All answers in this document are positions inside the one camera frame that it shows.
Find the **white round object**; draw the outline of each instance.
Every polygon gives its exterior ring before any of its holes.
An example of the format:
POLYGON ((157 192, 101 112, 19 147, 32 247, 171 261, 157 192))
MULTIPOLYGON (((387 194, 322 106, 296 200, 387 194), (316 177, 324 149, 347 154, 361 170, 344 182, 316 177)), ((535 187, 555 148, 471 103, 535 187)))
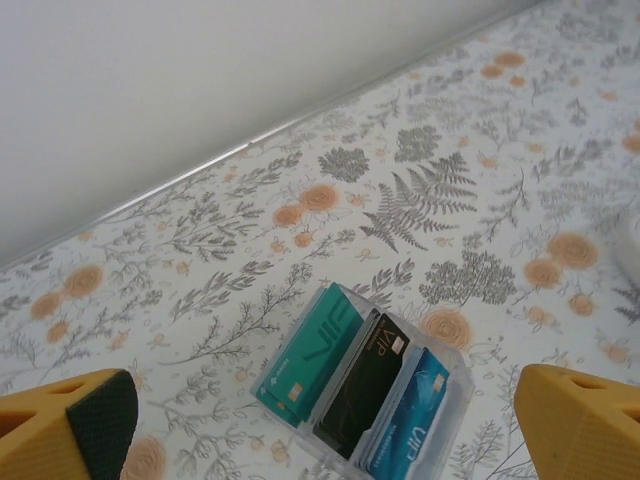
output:
POLYGON ((620 222, 614 253, 622 270, 640 286, 640 214, 620 222))

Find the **floral tablecloth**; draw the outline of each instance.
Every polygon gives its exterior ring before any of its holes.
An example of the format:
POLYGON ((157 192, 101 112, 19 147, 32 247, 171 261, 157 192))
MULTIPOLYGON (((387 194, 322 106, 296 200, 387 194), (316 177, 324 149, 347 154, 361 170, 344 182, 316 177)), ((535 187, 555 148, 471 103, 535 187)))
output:
POLYGON ((122 478, 330 478, 249 386, 334 280, 463 352, 444 478, 535 478, 524 365, 640 382, 639 15, 546 3, 2 272, 0 393, 126 368, 122 478))

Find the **card chip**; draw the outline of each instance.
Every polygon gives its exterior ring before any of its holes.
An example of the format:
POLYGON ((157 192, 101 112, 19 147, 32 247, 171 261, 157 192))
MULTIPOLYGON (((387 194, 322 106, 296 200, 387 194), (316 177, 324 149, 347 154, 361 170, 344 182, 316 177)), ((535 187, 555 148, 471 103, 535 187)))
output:
POLYGON ((298 396, 301 393, 302 393, 302 385, 300 385, 299 383, 296 383, 291 389, 291 391, 289 392, 289 400, 291 400, 292 402, 295 402, 296 400, 298 400, 298 396))
POLYGON ((398 355, 400 354, 400 352, 402 352, 402 347, 404 347, 404 340, 402 340, 402 338, 400 337, 396 337, 393 345, 391 346, 391 350, 393 350, 393 353, 398 355))
POLYGON ((433 389, 439 392, 442 389, 442 385, 444 385, 444 377, 439 373, 433 381, 433 389))

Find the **black vip card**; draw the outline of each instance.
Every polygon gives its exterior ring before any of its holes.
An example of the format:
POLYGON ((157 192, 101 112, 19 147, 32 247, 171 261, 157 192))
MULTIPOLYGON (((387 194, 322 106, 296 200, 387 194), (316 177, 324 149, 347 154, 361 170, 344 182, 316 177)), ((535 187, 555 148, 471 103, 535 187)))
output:
POLYGON ((383 314, 313 433, 348 459, 362 433, 371 428, 402 368, 409 338, 383 314))

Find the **orange flower print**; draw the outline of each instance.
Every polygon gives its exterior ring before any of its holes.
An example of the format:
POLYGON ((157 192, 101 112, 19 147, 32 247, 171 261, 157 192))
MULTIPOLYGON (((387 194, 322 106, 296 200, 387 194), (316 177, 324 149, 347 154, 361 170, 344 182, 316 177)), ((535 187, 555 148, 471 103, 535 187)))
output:
POLYGON ((640 133, 633 133, 622 140, 622 146, 631 153, 640 153, 640 133))
POLYGON ((443 308, 429 313, 422 319, 420 329, 425 334, 460 350, 471 343, 469 323, 455 310, 443 308))
POLYGON ((93 230, 86 230, 78 235, 78 240, 81 242, 88 242, 93 237, 93 230))
POLYGON ((486 67, 482 67, 480 74, 484 78, 494 79, 500 77, 503 71, 504 67, 501 67, 500 65, 487 65, 486 67))
POLYGON ((133 378, 133 385, 136 387, 136 392, 148 391, 150 389, 147 385, 147 376, 145 374, 132 372, 131 378, 133 378))
POLYGON ((73 298, 91 295, 102 283, 102 268, 87 265, 73 272, 64 282, 64 293, 73 298))
POLYGON ((287 447, 280 440, 271 445, 271 453, 273 454, 273 459, 278 463, 286 462, 289 459, 287 447))
POLYGON ((285 247, 284 242, 278 237, 273 237, 271 250, 273 250, 274 253, 286 253, 290 251, 287 247, 285 247))
POLYGON ((364 262, 365 260, 375 260, 380 257, 374 255, 370 248, 363 248, 360 254, 356 255, 356 258, 359 259, 360 262, 364 262))
POLYGON ((61 321, 54 324, 47 332, 47 343, 58 343, 69 331, 69 322, 61 321))
POLYGON ((560 265, 575 270, 584 270, 598 261, 596 246, 577 233, 559 233, 551 239, 547 251, 560 265))
POLYGON ((541 143, 529 143, 527 144, 527 150, 531 153, 544 153, 545 148, 541 143))
POLYGON ((561 270, 551 260, 532 260, 524 267, 524 276, 536 288, 553 288, 560 281, 561 270))
POLYGON ((349 202, 354 207, 362 207, 368 200, 369 197, 366 194, 356 195, 355 193, 349 193, 349 195, 347 196, 347 202, 349 202))
POLYGON ((619 345, 618 343, 610 343, 606 340, 600 340, 598 342, 598 348, 613 363, 623 365, 629 362, 629 347, 626 345, 619 345))
POLYGON ((436 245, 439 247, 453 247, 453 238, 444 238, 438 237, 436 238, 436 245))
POLYGON ((604 92, 600 95, 607 102, 617 102, 618 94, 616 92, 604 92))
POLYGON ((511 80, 509 80, 509 83, 512 87, 520 88, 524 87, 527 84, 527 80, 524 77, 514 75, 513 77, 511 77, 511 80))
POLYGON ((236 178, 237 176, 238 174, 235 171, 227 173, 224 176, 224 183, 231 183, 233 179, 236 178))
POLYGON ((264 447, 264 441, 262 440, 262 437, 249 437, 251 439, 251 450, 254 451, 259 451, 262 450, 262 447, 264 447))
POLYGON ((569 300, 569 308, 581 317, 588 317, 593 313, 595 305, 590 295, 575 295, 569 300))
POLYGON ((278 450, 286 450, 287 447, 284 446, 284 443, 282 443, 281 440, 276 440, 275 442, 273 442, 273 444, 271 445, 271 453, 274 453, 278 450))
POLYGON ((293 227, 302 221, 302 208, 300 205, 286 205, 279 208, 273 214, 273 223, 278 227, 293 227))
POLYGON ((543 326, 558 326, 556 317, 540 307, 531 307, 529 309, 528 317, 529 321, 534 325, 533 333, 537 333, 543 326))
POLYGON ((164 342, 164 333, 158 333, 150 342, 147 342, 149 350, 153 350, 156 347, 168 347, 169 344, 164 342))
POLYGON ((340 195, 331 185, 315 185, 302 192, 300 203, 310 212, 325 212, 338 204, 340 195))
POLYGON ((311 232, 302 232, 295 236, 293 242, 298 248, 305 248, 313 242, 313 234, 311 232))
POLYGON ((497 170, 498 168, 498 161, 492 157, 483 157, 478 160, 478 163, 480 163, 480 165, 482 165, 484 168, 490 170, 497 170))
POLYGON ((520 65, 524 65, 527 61, 526 57, 518 52, 504 52, 498 55, 493 60, 496 65, 500 65, 508 68, 516 68, 520 65))
POLYGON ((180 262, 176 265, 176 273, 178 275, 184 275, 185 277, 189 276, 189 267, 191 266, 191 262, 180 262))
POLYGON ((62 296, 59 293, 47 293, 31 305, 31 318, 44 320, 53 315, 61 303, 62 296))
POLYGON ((140 370, 138 368, 138 359, 133 359, 133 364, 128 367, 129 373, 133 378, 133 384, 136 387, 136 392, 152 392, 153 390, 147 385, 147 375, 151 373, 151 370, 140 370))
POLYGON ((111 345, 107 348, 107 350, 114 351, 120 350, 127 343, 127 339, 129 338, 129 330, 126 332, 118 332, 118 334, 113 337, 111 341, 111 345))
POLYGON ((163 480, 167 453, 153 437, 133 442, 120 473, 120 480, 163 480))

